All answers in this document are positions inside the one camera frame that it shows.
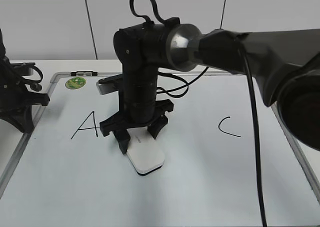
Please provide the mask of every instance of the black cable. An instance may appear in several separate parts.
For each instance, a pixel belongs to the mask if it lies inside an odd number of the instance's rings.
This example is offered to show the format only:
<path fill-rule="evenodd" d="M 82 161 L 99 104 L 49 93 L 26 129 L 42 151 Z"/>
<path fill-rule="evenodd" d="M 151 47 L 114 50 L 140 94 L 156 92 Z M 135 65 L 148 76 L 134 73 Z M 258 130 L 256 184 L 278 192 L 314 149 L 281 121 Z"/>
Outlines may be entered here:
<path fill-rule="evenodd" d="M 85 8 L 86 8 L 86 15 L 88 16 L 88 21 L 89 21 L 89 26 L 90 26 L 90 32 L 91 32 L 91 38 L 93 42 L 93 49 L 94 49 L 94 54 L 95 54 L 95 59 L 98 59 L 98 54 L 97 54 L 97 49 L 96 49 L 96 42 L 95 42 L 95 37 L 94 37 L 94 32 L 92 30 L 92 25 L 91 25 L 91 18 L 89 14 L 89 8 L 88 8 L 88 2 L 87 0 L 84 0 L 85 3 Z"/>
<path fill-rule="evenodd" d="M 236 39 L 239 44 L 238 53 L 243 60 L 243 68 L 248 82 L 251 111 L 252 111 L 252 121 L 253 121 L 253 134 L 254 134 L 254 150 L 255 150 L 255 171 L 256 171 L 256 186 L 257 194 L 259 200 L 259 208 L 261 215 L 261 222 L 263 227 L 267 227 L 265 204 L 264 204 L 264 195 L 262 189 L 262 172 L 261 172 L 261 154 L 260 154 L 260 137 L 259 137 L 259 122 L 258 122 L 258 111 L 257 103 L 255 97 L 255 89 L 252 80 L 252 74 L 249 67 L 249 62 L 247 59 L 247 54 L 245 49 L 242 46 L 242 43 Z"/>
<path fill-rule="evenodd" d="M 220 29 L 222 29 L 222 23 L 223 23 L 223 21 L 224 21 L 226 2 L 227 2 L 227 0 L 224 0 L 224 2 L 223 2 L 223 9 L 222 9 L 221 22 L 220 22 Z"/>
<path fill-rule="evenodd" d="M 159 91 L 159 92 L 157 92 L 157 94 L 164 94 L 164 93 L 166 93 L 166 94 L 168 94 L 168 93 L 170 93 L 170 92 L 174 92 L 174 91 L 178 91 L 178 90 L 181 90 L 181 89 L 183 89 L 183 88 L 186 88 L 186 87 L 189 87 L 189 85 L 191 85 L 191 84 L 193 84 L 194 82 L 196 82 L 201 76 L 203 76 L 206 72 L 207 72 L 207 70 L 209 69 L 209 67 L 206 67 L 197 77 L 195 77 L 193 80 L 191 80 L 190 82 L 187 82 L 185 79 L 183 79 L 184 81 L 183 82 L 185 82 L 186 84 L 185 85 L 182 85 L 182 86 L 180 86 L 180 87 L 177 87 L 177 88 L 172 88 L 172 89 L 169 89 L 169 90 L 165 90 L 165 89 L 163 89 L 162 87 L 158 87 L 158 89 L 160 89 L 161 91 Z M 162 73 L 162 72 L 159 72 L 159 75 L 160 76 L 163 76 L 163 77 L 167 77 L 167 76 L 164 76 L 163 75 L 164 73 Z"/>

